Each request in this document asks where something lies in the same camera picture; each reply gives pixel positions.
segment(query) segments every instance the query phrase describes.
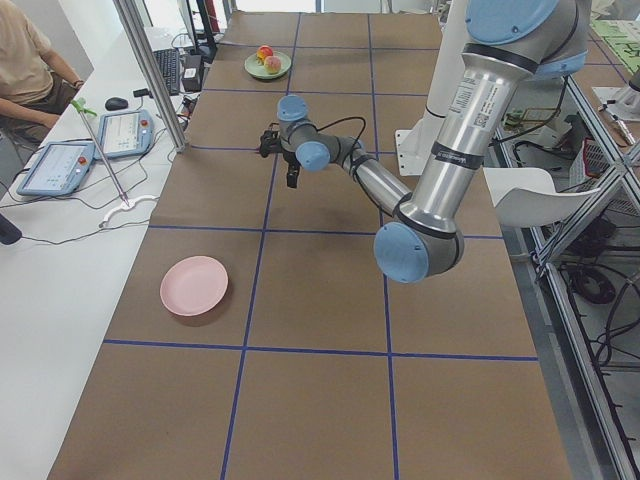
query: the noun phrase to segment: metal rack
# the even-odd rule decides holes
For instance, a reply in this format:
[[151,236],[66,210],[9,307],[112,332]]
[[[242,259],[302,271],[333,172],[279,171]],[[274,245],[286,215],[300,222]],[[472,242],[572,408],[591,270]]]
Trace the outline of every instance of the metal rack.
[[[628,152],[622,152],[602,124],[584,92],[580,90],[573,79],[569,80],[567,88],[569,102],[572,103],[569,109],[575,109],[575,112],[580,115],[590,134],[600,146],[609,168],[594,185],[600,187],[600,192],[586,201],[574,215],[563,222],[560,228],[556,228],[553,234],[545,234],[546,230],[539,227],[531,229],[535,244],[534,257],[538,275],[545,276],[549,282],[582,377],[582,383],[588,392],[612,463],[619,478],[631,480],[637,478],[640,447],[635,447],[638,442],[629,440],[628,437],[633,435],[629,435],[627,430],[633,431],[635,434],[640,426],[640,414],[622,416],[621,409],[612,407],[612,405],[626,401],[624,400],[625,394],[620,391],[619,387],[621,383],[633,384],[633,382],[628,382],[629,375],[638,379],[635,384],[640,385],[640,360],[616,362],[607,368],[600,368],[596,365],[592,345],[585,334],[583,319],[576,315],[572,307],[572,299],[569,298],[570,293],[567,291],[567,285],[558,265],[567,248],[601,215],[601,212],[607,208],[620,191],[624,192],[630,206],[640,215],[640,180],[633,170],[633,166],[640,163],[640,143],[633,146]],[[512,154],[508,151],[506,144],[500,144],[500,153],[508,166],[515,166]],[[639,267],[640,261],[634,265],[633,269]],[[617,381],[616,383],[612,380],[617,380],[617,376],[621,374],[627,376],[623,382]],[[640,388],[634,395],[637,395],[636,400],[640,397]]]

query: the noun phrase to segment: white desk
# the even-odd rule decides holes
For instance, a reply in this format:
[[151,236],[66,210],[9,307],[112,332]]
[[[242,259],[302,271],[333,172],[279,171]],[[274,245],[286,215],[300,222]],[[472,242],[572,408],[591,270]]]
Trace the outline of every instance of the white desk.
[[[149,32],[154,49],[167,48],[173,35],[164,29]],[[98,114],[112,96],[129,99],[146,82],[124,33],[83,87],[80,96]],[[181,97],[172,97],[179,102]],[[155,116],[155,102],[144,108]],[[93,120],[97,129],[98,121]],[[155,117],[155,129],[163,128]],[[68,108],[48,140],[86,138],[78,114]],[[167,134],[144,160],[149,179],[132,190],[131,198],[159,195],[173,157]],[[131,160],[114,162],[117,171]],[[94,165],[83,186],[107,177],[103,165]],[[144,177],[135,165],[118,175],[125,189]],[[11,189],[15,195],[15,186]],[[24,235],[61,241],[98,230],[105,213],[118,205],[110,179],[78,193],[78,201],[47,201],[0,210]],[[14,203],[5,196],[1,205]],[[109,226],[149,218],[153,202],[118,213]],[[101,233],[51,246],[30,240],[0,245],[0,478],[42,480],[49,473],[91,371],[146,226]]]

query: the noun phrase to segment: metal pole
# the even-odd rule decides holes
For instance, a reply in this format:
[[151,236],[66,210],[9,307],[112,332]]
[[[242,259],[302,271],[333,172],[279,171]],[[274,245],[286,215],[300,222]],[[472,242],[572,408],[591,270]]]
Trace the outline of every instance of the metal pole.
[[96,150],[98,150],[98,153],[100,154],[100,158],[102,159],[102,163],[104,163],[104,166],[107,168],[107,172],[109,172],[109,176],[111,177],[111,180],[113,180],[113,183],[116,186],[116,190],[118,190],[118,196],[125,203],[125,205],[129,206],[129,197],[127,197],[127,192],[124,191],[124,189],[122,188],[122,185],[120,185],[120,181],[118,180],[118,177],[116,177],[116,174],[113,171],[113,168],[111,168],[111,162],[105,155],[104,150],[102,150],[102,146],[100,145],[100,142],[96,138],[96,134],[93,133],[91,125],[87,120],[87,116],[81,110],[78,110],[78,114],[80,115],[80,118],[82,118],[82,123],[84,123],[84,126],[87,128],[87,132],[89,133],[91,140],[93,140]]
[[135,2],[134,0],[113,0],[113,3],[118,10],[120,22],[122,22],[124,31],[127,33],[131,49],[140,65],[149,90],[153,94],[160,117],[167,127],[176,152],[182,152],[186,146],[184,132],[176,118],[171,98],[160,74],[156,59],[153,56],[153,51],[151,50],[151,45],[149,45],[149,40],[147,40]]

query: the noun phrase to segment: robotic arm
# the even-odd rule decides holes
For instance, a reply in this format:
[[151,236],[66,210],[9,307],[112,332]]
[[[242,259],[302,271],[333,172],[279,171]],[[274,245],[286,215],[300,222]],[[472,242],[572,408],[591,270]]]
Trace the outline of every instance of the robotic arm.
[[278,103],[279,145],[290,173],[296,162],[309,171],[337,164],[394,218],[374,241],[389,278],[412,283],[451,269],[464,250],[455,214],[516,87],[534,75],[582,67],[590,6],[590,0],[469,1],[464,75],[414,192],[353,138],[318,132],[295,95]]

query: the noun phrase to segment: white chair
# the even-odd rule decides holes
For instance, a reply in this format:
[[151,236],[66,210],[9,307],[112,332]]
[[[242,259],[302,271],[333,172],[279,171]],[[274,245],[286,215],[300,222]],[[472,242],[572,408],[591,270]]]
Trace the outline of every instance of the white chair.
[[501,225],[534,227],[559,222],[600,189],[556,192],[553,178],[540,168],[484,168],[491,200]]

